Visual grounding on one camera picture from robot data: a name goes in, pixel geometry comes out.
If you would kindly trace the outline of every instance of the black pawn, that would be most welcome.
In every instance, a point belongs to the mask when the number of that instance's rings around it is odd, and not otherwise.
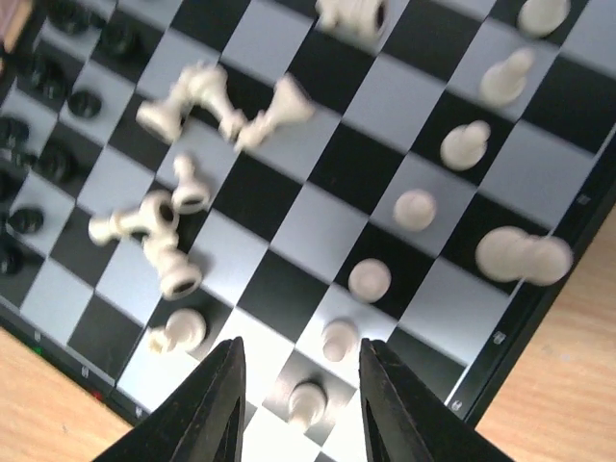
[[[94,118],[100,113],[103,106],[101,99],[87,90],[78,90],[73,92],[67,101],[68,109],[76,117]]]

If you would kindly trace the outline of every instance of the white chess piece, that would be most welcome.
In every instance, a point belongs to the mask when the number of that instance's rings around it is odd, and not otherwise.
[[[521,48],[505,61],[494,64],[481,79],[479,91],[483,101],[494,107],[514,102],[524,91],[533,64],[534,52],[530,48]]]
[[[348,289],[357,298],[373,303],[382,298],[392,283],[392,274],[387,266],[369,258],[359,262],[350,272]]]
[[[327,361],[339,363],[348,358],[359,346],[357,327],[349,321],[334,320],[321,334],[323,356]]]
[[[394,220],[409,231],[423,231],[436,217],[436,199],[423,190],[401,195],[394,205]]]
[[[167,324],[148,329],[147,348],[150,352],[164,354],[172,351],[190,353],[205,339],[207,325],[203,317],[190,308],[173,312]]]
[[[490,138],[490,125],[476,120],[451,130],[441,143],[441,159],[452,170],[467,170],[485,155]]]
[[[137,231],[150,234],[173,232],[178,223],[179,217],[173,211],[171,195],[167,191],[154,191],[143,198],[137,210],[113,212],[108,218],[91,218],[88,233],[93,243],[105,245],[111,239],[127,238]]]
[[[526,0],[518,15],[518,27],[531,37],[545,37],[565,21],[570,10],[571,0]]]
[[[289,397],[289,425],[305,433],[317,424],[325,414],[327,395],[314,383],[297,385]]]
[[[315,6],[323,29],[341,25],[366,39],[382,34],[387,7],[387,0],[317,0]]]
[[[194,292],[203,274],[197,265],[189,262],[188,256],[177,249],[175,233],[151,235],[143,239],[143,253],[147,261],[159,273],[160,288],[165,300],[176,300]]]
[[[247,124],[235,144],[236,152],[254,149],[280,125],[307,121],[315,107],[291,74],[285,74],[274,86],[273,98],[266,111]]]
[[[179,154],[173,160],[173,170],[179,184],[171,195],[173,209],[178,214],[195,214],[208,207],[210,189],[194,177],[194,160],[188,154]]]

